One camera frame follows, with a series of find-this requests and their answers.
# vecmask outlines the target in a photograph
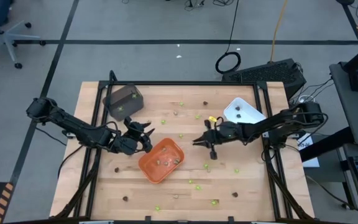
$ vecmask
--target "wooden tabletop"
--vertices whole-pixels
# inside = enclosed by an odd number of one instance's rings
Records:
[[[95,104],[97,82],[83,82],[75,116],[90,123]],[[113,91],[122,86],[113,86]],[[93,202],[94,220],[208,220],[224,221],[233,216],[236,221],[274,221],[266,166],[260,159],[262,141],[243,146],[240,141],[216,146],[218,160],[209,158],[209,149],[192,146],[192,140],[200,137],[206,128],[204,119],[222,116],[223,109],[236,97],[256,108],[251,86],[137,86],[144,97],[144,108],[131,116],[140,123],[151,121],[145,130],[155,128],[152,144],[164,138],[173,139],[185,152],[183,164],[161,184],[151,184],[139,169],[138,160],[143,152],[127,156],[102,152]],[[268,83],[273,114],[288,108],[282,83]],[[265,113],[263,93],[260,91]],[[101,120],[103,107],[99,112]],[[126,131],[122,122],[117,123]],[[295,146],[295,141],[287,144]],[[76,139],[68,140],[65,157],[78,147]],[[85,150],[66,161],[60,173],[51,215],[56,215],[71,199],[78,188]],[[282,149],[282,160],[289,191],[305,211],[313,216],[310,195],[299,153]],[[203,165],[209,165],[207,172]],[[280,191],[280,213],[285,216]],[[85,214],[88,198],[83,197],[81,214]]]

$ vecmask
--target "table leg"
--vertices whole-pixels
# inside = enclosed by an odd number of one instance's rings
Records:
[[[313,143],[300,151],[302,162],[318,157],[326,152],[337,149],[346,143],[354,143],[350,127],[346,127],[323,140]]]

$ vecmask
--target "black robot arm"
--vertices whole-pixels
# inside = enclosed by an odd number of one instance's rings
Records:
[[[132,122],[130,117],[126,117],[124,120],[124,125],[128,131],[121,135],[117,126],[116,129],[108,128],[107,125],[94,127],[68,114],[57,106],[55,100],[46,97],[34,98],[26,112],[28,117],[35,122],[42,124],[52,122],[75,134],[80,144],[86,147],[105,149],[113,153],[123,152],[127,155],[140,151],[150,152],[152,149],[149,136],[154,129],[144,133],[144,128],[149,126],[150,123]],[[142,149],[137,149],[138,142],[142,144]]]
[[[211,159],[217,159],[214,150],[215,144],[240,140],[244,145],[259,138],[263,133],[269,136],[269,143],[272,147],[284,147],[287,137],[294,132],[304,128],[315,128],[321,126],[326,121],[324,113],[321,112],[317,103],[300,103],[293,108],[282,110],[278,114],[259,121],[255,124],[233,123],[223,121],[220,124],[214,124],[205,120],[207,131],[193,141],[195,146],[204,146],[211,149]]]

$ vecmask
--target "orange plastic container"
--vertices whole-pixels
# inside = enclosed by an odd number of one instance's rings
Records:
[[[185,154],[179,146],[172,139],[165,138],[139,159],[139,167],[151,183],[159,184],[184,159]]]

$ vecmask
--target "white container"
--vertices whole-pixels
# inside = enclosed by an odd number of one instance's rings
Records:
[[[235,98],[229,106],[223,111],[224,116],[227,120],[234,122],[234,123],[251,123],[255,124],[259,121],[266,119],[266,117],[257,111],[254,107],[248,104],[242,98]]]

